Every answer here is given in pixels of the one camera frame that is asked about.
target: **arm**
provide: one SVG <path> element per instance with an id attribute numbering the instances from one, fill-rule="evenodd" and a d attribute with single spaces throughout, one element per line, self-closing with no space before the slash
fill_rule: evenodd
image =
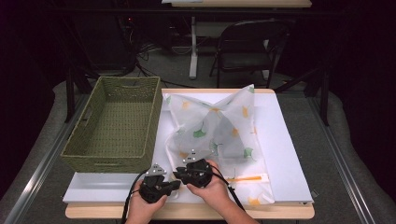
<path id="1" fill-rule="evenodd" d="M 218 166 L 213 161 L 207 161 L 212 166 L 218 168 Z M 212 171 L 216 174 L 219 172 L 212 168 Z M 248 213 L 242 210 L 236 203 L 234 203 L 228 196 L 227 188 L 218 177 L 212 176 L 210 183 L 204 188 L 199 189 L 194 185 L 188 184 L 187 188 L 195 195 L 204 199 L 210 207 L 216 210 L 225 221 L 229 224 L 239 224 L 245 223 L 257 224 L 258 222 L 254 220 Z"/>
<path id="2" fill-rule="evenodd" d="M 129 202 L 128 217 L 125 224 L 148 224 L 154 213 L 160 210 L 165 204 L 166 195 L 163 195 L 156 203 L 147 203 L 138 191 L 142 182 L 143 180 L 139 180 L 134 186 L 134 194 L 131 196 L 131 201 Z"/>

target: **chair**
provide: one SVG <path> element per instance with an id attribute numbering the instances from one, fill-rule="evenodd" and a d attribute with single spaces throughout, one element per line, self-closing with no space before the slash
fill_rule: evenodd
<path id="1" fill-rule="evenodd" d="M 280 42 L 289 34 L 289 24 L 285 21 L 240 21 L 228 26 L 221 34 L 210 70 L 212 76 L 216 63 L 218 70 L 217 88 L 220 71 L 224 73 L 269 70 L 266 88 L 269 88 L 276 51 Z"/>

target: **green leaf print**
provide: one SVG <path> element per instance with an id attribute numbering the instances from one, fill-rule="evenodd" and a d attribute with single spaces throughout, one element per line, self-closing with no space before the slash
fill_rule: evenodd
<path id="1" fill-rule="evenodd" d="M 210 140 L 209 149 L 212 150 L 215 153 L 215 156 L 219 155 L 219 152 L 218 152 L 219 145 L 216 144 L 213 139 Z"/>
<path id="2" fill-rule="evenodd" d="M 195 138 L 204 137 L 205 135 L 206 135 L 206 133 L 204 133 L 204 132 L 202 131 L 202 129 L 200 129 L 200 130 L 194 132 L 194 134 L 193 134 L 193 136 L 194 136 Z"/>
<path id="3" fill-rule="evenodd" d="M 251 147 L 247 147 L 247 148 L 245 148 L 245 150 L 244 150 L 244 158 L 246 159 L 246 158 L 251 158 L 251 159 L 253 159 L 252 157 L 251 157 L 251 153 L 253 152 L 253 148 L 251 148 Z"/>

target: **floor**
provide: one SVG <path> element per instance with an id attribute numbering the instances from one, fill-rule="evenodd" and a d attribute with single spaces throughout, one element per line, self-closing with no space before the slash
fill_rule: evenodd
<path id="1" fill-rule="evenodd" d="M 190 50 L 153 49 L 139 57 L 147 74 L 160 76 L 164 88 L 215 88 L 216 77 L 209 77 L 213 62 L 211 49 L 200 49 L 198 78 L 189 79 Z M 135 69 L 128 76 L 144 74 Z M 270 88 L 290 77 L 275 74 Z M 222 88 L 240 88 L 250 83 L 263 86 L 262 74 L 229 76 Z M 291 139 L 295 145 L 308 186 L 318 196 L 316 215 L 302 223 L 396 223 L 396 206 L 375 183 L 349 141 L 349 130 L 340 100 L 329 97 L 329 122 L 318 117 L 317 98 L 306 98 L 304 83 L 277 95 Z M 66 118 L 65 84 L 54 88 L 56 100 L 34 148 L 19 175 L 0 202 L 0 222 L 4 223 L 118 223 L 118 220 L 76 220 L 64 215 L 62 195 L 73 171 L 60 158 L 60 149 L 73 128 Z M 78 107 L 86 95 L 76 91 Z M 153 223 L 186 223 L 155 221 Z M 264 220 L 262 223 L 293 223 L 294 220 Z"/>

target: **green wicker basket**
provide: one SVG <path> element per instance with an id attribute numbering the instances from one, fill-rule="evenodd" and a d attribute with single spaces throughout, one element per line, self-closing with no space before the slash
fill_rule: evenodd
<path id="1" fill-rule="evenodd" d="M 100 77 L 61 157 L 80 173 L 148 169 L 162 104 L 158 77 Z"/>

